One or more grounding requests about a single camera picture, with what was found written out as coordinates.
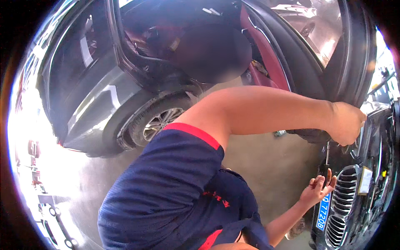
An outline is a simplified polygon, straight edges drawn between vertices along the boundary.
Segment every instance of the blue license plate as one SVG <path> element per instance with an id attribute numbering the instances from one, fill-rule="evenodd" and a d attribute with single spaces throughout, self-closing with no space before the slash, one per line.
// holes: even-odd
<path id="1" fill-rule="evenodd" d="M 330 202 L 330 193 L 327 194 L 320 202 L 320 211 L 318 212 L 316 227 L 322 231 L 324 230 L 326 220 L 328 219 L 329 202 Z"/>

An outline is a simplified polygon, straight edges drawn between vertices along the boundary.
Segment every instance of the garage floor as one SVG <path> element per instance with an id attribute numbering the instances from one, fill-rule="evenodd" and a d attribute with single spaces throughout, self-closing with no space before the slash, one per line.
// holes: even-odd
<path id="1" fill-rule="evenodd" d="M 218 84 L 210 91 L 241 85 L 240 79 Z M 231 136 L 223 165 L 241 174 L 253 190 L 263 223 L 290 208 L 317 172 L 316 147 L 297 135 Z M 42 182 L 55 195 L 63 220 L 73 222 L 79 249 L 102 249 L 97 231 L 100 205 L 116 178 L 136 159 L 141 149 L 115 158 L 87 158 L 59 147 L 43 148 L 38 159 Z M 295 240 L 284 239 L 276 249 L 310 249 L 309 232 Z"/>

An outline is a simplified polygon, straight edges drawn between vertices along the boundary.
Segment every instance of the man's arm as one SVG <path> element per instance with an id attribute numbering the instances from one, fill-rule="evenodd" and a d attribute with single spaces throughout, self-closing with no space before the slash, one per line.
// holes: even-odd
<path id="1" fill-rule="evenodd" d="M 300 199 L 284 214 L 271 221 L 265 226 L 268 234 L 270 245 L 275 247 L 285 236 L 285 234 L 304 216 L 304 214 L 315 204 L 320 202 L 328 193 L 336 186 L 336 176 L 332 176 L 332 171 L 328 169 L 327 183 L 324 188 L 324 176 L 317 176 L 310 180 L 302 192 Z"/>
<path id="2" fill-rule="evenodd" d="M 175 122 L 195 126 L 226 149 L 231 134 L 316 128 L 342 145 L 351 144 L 366 116 L 342 102 L 315 100 L 284 90 L 243 86 L 219 90 L 195 104 Z"/>

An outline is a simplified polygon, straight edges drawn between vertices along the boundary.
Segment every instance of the navy blue shirt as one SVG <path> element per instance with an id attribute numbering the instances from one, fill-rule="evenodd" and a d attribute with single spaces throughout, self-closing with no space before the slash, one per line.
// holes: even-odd
<path id="1" fill-rule="evenodd" d="M 106 249 L 207 250 L 235 242 L 273 249 L 256 199 L 206 132 L 172 123 L 116 180 L 99 210 Z"/>

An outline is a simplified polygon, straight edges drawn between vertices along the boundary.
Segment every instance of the person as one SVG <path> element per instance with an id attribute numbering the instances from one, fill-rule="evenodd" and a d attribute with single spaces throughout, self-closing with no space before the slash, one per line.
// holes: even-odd
<path id="1" fill-rule="evenodd" d="M 349 104 L 275 88 L 213 92 L 167 125 L 116 180 L 98 215 L 104 248 L 273 249 L 334 189 L 336 176 L 329 170 L 324 188 L 324 176 L 311 179 L 292 208 L 263 226 L 246 181 L 221 168 L 229 136 L 315 128 L 344 146 L 365 120 Z"/>

